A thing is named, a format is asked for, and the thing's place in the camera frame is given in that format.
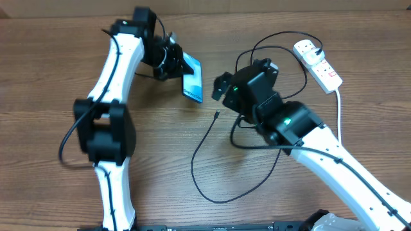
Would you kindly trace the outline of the Samsung Galaxy smartphone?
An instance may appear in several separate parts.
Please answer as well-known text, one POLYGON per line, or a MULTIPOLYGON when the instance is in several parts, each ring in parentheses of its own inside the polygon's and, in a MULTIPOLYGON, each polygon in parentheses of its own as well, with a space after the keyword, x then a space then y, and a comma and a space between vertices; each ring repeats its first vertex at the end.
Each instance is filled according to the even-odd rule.
POLYGON ((183 53, 184 61, 193 69, 193 74, 182 77, 182 95, 197 103, 203 102, 202 66, 201 63, 187 53, 183 53))

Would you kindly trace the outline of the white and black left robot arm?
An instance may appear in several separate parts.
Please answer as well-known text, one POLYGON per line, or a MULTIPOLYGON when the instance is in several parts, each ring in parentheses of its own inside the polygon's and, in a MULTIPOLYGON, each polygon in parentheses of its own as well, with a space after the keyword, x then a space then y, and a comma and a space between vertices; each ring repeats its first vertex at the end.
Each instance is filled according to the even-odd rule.
POLYGON ((98 82, 86 99, 73 105, 81 150, 98 177, 103 202, 99 230, 136 230, 129 186, 129 163, 136 129, 127 107, 138 65, 153 69, 155 80, 179 78, 182 95, 203 101, 201 63, 183 51, 173 33, 157 36, 157 15, 137 7, 130 20, 118 19, 107 31, 110 47, 98 82))

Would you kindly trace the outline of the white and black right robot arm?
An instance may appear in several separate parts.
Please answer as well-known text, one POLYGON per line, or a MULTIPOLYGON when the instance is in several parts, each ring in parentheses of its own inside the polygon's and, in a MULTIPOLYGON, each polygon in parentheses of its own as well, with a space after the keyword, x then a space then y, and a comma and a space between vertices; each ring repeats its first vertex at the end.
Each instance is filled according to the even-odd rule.
POLYGON ((279 70, 269 58, 214 80, 212 97, 239 113, 264 138, 316 174, 366 230, 410 230, 410 203, 357 161, 323 120, 299 101, 274 90, 279 70))

